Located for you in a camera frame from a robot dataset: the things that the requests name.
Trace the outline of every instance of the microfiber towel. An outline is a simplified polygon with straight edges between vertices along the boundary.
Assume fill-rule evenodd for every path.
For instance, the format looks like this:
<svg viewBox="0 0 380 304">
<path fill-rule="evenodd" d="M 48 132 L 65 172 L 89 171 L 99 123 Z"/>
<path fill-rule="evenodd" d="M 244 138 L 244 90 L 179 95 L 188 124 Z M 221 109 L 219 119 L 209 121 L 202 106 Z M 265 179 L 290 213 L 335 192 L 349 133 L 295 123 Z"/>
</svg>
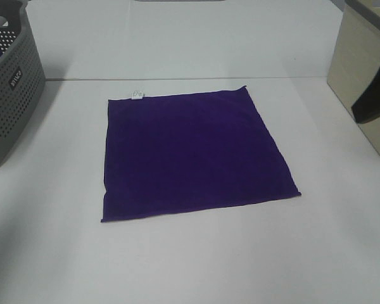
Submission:
<svg viewBox="0 0 380 304">
<path fill-rule="evenodd" d="M 246 87 L 108 102 L 102 222 L 301 195 Z"/>
</svg>

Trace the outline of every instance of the black object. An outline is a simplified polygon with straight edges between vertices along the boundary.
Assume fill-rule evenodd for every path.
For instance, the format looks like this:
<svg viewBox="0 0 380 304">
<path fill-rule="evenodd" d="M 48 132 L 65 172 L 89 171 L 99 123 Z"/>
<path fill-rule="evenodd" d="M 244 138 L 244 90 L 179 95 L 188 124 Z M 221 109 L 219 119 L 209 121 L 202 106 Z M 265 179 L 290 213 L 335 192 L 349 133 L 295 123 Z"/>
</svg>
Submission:
<svg viewBox="0 0 380 304">
<path fill-rule="evenodd" d="M 358 124 L 365 124 L 380 117 L 380 69 L 370 86 L 352 106 Z"/>
</svg>

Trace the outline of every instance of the fabric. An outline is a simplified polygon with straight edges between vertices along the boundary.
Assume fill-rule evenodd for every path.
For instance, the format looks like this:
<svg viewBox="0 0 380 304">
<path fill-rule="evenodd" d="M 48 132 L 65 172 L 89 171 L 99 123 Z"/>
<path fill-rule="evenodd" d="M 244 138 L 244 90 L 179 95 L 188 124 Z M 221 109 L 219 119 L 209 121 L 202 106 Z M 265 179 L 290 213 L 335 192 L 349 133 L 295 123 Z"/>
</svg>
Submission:
<svg viewBox="0 0 380 304">
<path fill-rule="evenodd" d="M 245 87 L 109 100 L 102 222 L 301 195 Z"/>
</svg>

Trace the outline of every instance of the beige box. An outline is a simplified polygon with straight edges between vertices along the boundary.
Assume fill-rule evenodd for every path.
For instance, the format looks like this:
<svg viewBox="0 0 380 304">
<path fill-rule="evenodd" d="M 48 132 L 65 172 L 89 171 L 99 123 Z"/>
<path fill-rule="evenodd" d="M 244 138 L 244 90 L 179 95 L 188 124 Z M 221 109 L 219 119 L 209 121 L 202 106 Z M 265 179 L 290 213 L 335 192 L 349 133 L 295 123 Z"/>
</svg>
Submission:
<svg viewBox="0 0 380 304">
<path fill-rule="evenodd" d="M 346 0 L 327 82 L 380 154 L 380 8 Z"/>
</svg>

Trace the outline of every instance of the basket handle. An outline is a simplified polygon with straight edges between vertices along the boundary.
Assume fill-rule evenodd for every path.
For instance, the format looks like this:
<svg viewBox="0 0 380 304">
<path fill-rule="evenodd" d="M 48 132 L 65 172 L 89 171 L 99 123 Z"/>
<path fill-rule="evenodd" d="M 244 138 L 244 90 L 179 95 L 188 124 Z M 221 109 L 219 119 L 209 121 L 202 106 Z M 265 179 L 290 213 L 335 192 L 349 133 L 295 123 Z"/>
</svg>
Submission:
<svg viewBox="0 0 380 304">
<path fill-rule="evenodd" d="M 21 32 L 20 8 L 25 0 L 0 0 L 0 16 L 5 17 L 8 22 L 7 30 L 17 35 Z"/>
</svg>

